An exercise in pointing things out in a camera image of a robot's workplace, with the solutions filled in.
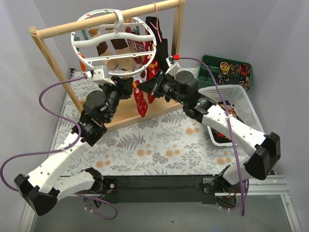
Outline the red christmas sock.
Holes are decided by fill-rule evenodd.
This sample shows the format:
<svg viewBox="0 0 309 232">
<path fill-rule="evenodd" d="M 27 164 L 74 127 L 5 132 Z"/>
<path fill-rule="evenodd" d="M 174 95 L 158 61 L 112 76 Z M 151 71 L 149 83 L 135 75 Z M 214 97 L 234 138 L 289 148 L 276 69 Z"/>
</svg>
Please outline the red christmas sock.
<svg viewBox="0 0 309 232">
<path fill-rule="evenodd" d="M 147 68 L 146 80 L 148 81 L 148 80 L 152 79 L 153 77 L 155 77 L 155 75 L 158 73 L 159 70 L 160 70 L 160 64 L 157 61 L 157 59 L 154 58 L 152 63 Z M 153 97 L 152 95 L 148 94 L 147 95 L 147 99 L 148 99 L 148 103 L 151 104 L 155 100 L 155 97 Z"/>
<path fill-rule="evenodd" d="M 140 80 L 136 80 L 132 84 L 134 99 L 137 106 L 137 111 L 141 117 L 145 117 L 148 109 L 148 104 L 144 98 L 143 91 L 138 88 L 138 85 L 141 84 Z"/>
</svg>

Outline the white round clip hanger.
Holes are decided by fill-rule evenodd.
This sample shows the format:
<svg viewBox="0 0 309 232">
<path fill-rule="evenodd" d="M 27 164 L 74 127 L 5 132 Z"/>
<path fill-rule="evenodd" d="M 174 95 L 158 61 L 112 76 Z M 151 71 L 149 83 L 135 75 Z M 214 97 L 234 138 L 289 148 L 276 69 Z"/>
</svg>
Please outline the white round clip hanger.
<svg viewBox="0 0 309 232">
<path fill-rule="evenodd" d="M 125 28 L 139 26 L 140 35 L 126 33 Z M 127 39 L 152 42 L 154 51 L 133 53 Z M 156 39 L 151 28 L 138 17 L 120 18 L 111 28 L 82 29 L 70 34 L 71 46 L 79 60 L 82 71 L 93 70 L 95 66 L 107 66 L 110 75 L 114 69 L 124 71 L 122 76 L 135 75 L 148 68 L 156 54 Z M 152 55 L 147 64 L 143 64 L 145 55 Z"/>
</svg>

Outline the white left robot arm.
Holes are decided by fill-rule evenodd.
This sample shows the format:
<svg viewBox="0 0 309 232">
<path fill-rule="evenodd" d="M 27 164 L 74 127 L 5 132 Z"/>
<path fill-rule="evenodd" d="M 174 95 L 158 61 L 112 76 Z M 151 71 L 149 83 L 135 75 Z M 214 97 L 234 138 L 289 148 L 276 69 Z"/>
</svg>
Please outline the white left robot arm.
<svg viewBox="0 0 309 232">
<path fill-rule="evenodd" d="M 27 175 L 19 174 L 14 179 L 20 195 L 37 215 L 45 215 L 58 201 L 77 192 L 98 193 L 102 190 L 103 176 L 94 168 L 64 179 L 60 176 L 104 135 L 105 125 L 112 121 L 120 100 L 131 97 L 133 77 L 113 76 L 111 81 L 88 94 L 77 125 L 59 151 Z"/>
</svg>

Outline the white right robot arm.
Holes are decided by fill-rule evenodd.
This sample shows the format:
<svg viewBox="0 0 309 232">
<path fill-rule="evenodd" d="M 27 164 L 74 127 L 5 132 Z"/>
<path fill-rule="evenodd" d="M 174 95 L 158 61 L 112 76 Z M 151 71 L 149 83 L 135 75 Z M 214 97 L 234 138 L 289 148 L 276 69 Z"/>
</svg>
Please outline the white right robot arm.
<svg viewBox="0 0 309 232">
<path fill-rule="evenodd" d="M 183 106 L 191 119 L 209 126 L 234 141 L 249 156 L 239 165 L 228 165 L 207 184 L 208 189 L 229 192 L 240 180 L 265 180 L 281 157 L 280 137 L 254 130 L 233 116 L 198 90 L 198 81 L 189 71 L 172 77 L 160 71 L 152 79 L 138 85 L 138 89 L 156 98 L 173 99 Z"/>
</svg>

